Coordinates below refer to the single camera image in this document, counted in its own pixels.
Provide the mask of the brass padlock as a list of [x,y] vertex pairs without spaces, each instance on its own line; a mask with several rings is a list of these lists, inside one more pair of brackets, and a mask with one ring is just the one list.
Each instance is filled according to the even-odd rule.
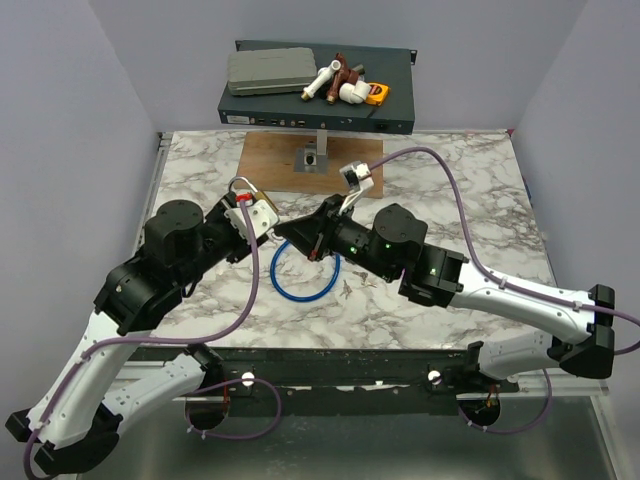
[[262,190],[259,190],[247,177],[235,176],[228,183],[228,190],[233,191],[236,197],[250,195],[254,202],[264,200],[272,210],[279,212],[276,204]]

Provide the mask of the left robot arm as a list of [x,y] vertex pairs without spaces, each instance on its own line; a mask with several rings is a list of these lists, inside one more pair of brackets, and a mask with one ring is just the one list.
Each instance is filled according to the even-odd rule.
[[193,294],[204,274],[220,261],[245,257],[259,262],[258,248],[279,221],[276,208],[254,193],[225,194],[205,213],[188,200],[163,204],[144,226],[144,243],[114,268],[97,295],[88,326],[63,371],[32,408],[14,412],[7,430],[26,445],[28,478],[39,466],[45,478],[85,473],[113,451],[134,423],[162,404],[196,391],[214,393],[222,380],[219,357],[207,343],[236,330],[248,317],[258,292],[252,278],[249,299],[224,330],[181,339],[184,352],[160,371],[113,390],[116,376],[142,343],[171,345],[151,333]]

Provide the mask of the blue cable lock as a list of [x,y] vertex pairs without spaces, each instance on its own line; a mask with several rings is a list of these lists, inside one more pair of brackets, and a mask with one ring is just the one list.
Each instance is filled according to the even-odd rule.
[[275,251],[269,277],[274,290],[296,303],[310,303],[327,296],[336,286],[341,274],[342,258],[332,255],[319,265],[305,266],[305,259],[288,241]]

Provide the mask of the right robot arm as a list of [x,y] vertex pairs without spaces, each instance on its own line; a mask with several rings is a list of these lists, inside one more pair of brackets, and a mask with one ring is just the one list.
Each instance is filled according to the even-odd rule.
[[428,226],[393,203],[383,207],[371,227],[339,211],[342,198],[325,199],[312,214],[275,228],[311,261],[338,254],[426,307],[481,311],[531,326],[529,333],[498,342],[470,345],[472,360],[460,367],[460,379],[480,392],[495,380],[522,372],[560,368],[577,377],[607,379],[614,361],[611,320],[597,312],[608,287],[560,290],[498,275],[492,280],[464,254],[426,243]]

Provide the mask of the white elbow pipe fitting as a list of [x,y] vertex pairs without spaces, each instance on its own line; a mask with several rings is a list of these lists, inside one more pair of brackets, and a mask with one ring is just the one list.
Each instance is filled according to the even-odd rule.
[[366,102],[370,91],[371,86],[364,81],[355,84],[345,82],[339,89],[339,98],[348,104],[361,104]]

